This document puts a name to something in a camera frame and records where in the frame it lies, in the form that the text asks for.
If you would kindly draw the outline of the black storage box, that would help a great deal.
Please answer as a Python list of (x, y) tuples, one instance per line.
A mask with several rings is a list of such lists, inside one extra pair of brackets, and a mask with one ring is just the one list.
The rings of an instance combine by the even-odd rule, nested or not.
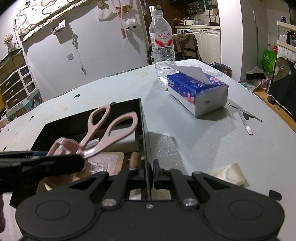
[(134, 166), (146, 155), (144, 124), (140, 99), (112, 103), (46, 124), (32, 149), (49, 155), (79, 154), (86, 160), (122, 152)]

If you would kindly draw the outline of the crumpled white tissue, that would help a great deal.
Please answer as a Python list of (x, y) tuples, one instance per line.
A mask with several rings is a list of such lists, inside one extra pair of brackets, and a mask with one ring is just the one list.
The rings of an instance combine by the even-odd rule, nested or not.
[(210, 171), (207, 174), (237, 186), (241, 186), (247, 182), (238, 163)]

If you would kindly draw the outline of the white drawer cabinet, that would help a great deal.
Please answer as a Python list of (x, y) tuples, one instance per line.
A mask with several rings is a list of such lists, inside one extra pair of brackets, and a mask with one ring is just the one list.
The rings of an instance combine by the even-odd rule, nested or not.
[(8, 109), (13, 108), (38, 90), (29, 65), (18, 68), (1, 80), (1, 94)]

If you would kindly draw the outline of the blue tissue pack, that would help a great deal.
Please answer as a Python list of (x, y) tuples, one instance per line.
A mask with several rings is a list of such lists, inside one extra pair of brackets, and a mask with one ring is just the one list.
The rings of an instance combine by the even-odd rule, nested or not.
[(168, 64), (176, 71), (168, 75), (168, 90), (195, 117), (223, 107), (228, 99), (228, 84), (204, 73), (200, 67)]

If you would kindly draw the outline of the metal nail file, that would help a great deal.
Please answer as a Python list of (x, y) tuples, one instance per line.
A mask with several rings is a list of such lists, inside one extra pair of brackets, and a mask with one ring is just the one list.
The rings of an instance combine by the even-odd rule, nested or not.
[(252, 129), (248, 125), (247, 120), (244, 118), (242, 111), (239, 109), (237, 109), (237, 111), (238, 111), (240, 118), (245, 126), (246, 131), (248, 132), (249, 135), (253, 135)]

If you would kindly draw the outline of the metal tweezers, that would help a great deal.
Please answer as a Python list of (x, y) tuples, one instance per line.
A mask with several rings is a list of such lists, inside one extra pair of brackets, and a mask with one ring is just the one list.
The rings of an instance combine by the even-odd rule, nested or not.
[(263, 120), (259, 119), (258, 117), (254, 116), (253, 114), (249, 113), (248, 111), (234, 105), (234, 104), (231, 104), (230, 102), (227, 103), (229, 106), (231, 107), (234, 107), (234, 108), (237, 108), (239, 109), (240, 111), (242, 111), (244, 114), (248, 115), (250, 118), (255, 118), (256, 120), (260, 121), (261, 123), (263, 122)]

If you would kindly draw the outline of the glass fish tank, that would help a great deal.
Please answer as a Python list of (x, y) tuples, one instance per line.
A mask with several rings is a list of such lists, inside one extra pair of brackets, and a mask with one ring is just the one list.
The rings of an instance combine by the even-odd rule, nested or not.
[(26, 65), (22, 49), (16, 49), (7, 54), (1, 61), (0, 82), (4, 82), (14, 71)]

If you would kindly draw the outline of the dried flower vase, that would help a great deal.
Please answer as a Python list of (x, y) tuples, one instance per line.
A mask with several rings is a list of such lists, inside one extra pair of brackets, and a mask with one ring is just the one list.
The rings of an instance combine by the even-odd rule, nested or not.
[(8, 53), (16, 50), (16, 44), (13, 43), (13, 34), (11, 33), (6, 34), (6, 36), (4, 37), (4, 44), (8, 48)]

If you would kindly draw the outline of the clear water bottle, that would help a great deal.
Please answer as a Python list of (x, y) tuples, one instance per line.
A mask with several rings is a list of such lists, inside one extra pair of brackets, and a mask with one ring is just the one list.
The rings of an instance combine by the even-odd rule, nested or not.
[(171, 25), (163, 17), (161, 6), (150, 6), (149, 10), (152, 16), (149, 37), (154, 65), (158, 78), (165, 81), (168, 75), (175, 73), (175, 70), (170, 67), (176, 60)]

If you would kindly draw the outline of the green shopping bag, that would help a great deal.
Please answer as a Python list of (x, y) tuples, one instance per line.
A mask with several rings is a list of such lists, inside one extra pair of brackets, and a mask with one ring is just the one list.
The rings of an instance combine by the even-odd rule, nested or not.
[(277, 54), (274, 51), (269, 51), (268, 49), (264, 50), (261, 65), (262, 68), (272, 74), (274, 70), (274, 65), (276, 62)]

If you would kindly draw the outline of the patterned cloth wall cover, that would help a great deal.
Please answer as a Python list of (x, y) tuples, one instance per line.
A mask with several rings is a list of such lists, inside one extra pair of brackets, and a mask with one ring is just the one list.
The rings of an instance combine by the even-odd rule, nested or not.
[(20, 41), (24, 42), (56, 18), (90, 3), (88, 0), (24, 1), (16, 15), (14, 28)]

